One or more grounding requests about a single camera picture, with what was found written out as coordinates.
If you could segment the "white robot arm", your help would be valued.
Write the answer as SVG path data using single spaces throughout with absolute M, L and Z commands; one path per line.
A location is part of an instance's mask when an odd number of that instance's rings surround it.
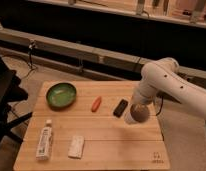
M 178 69 L 178 62 L 169 57 L 146 63 L 141 69 L 142 78 L 134 89 L 131 102 L 148 105 L 162 91 L 191 108 L 194 116 L 206 121 L 206 89 L 178 76 Z

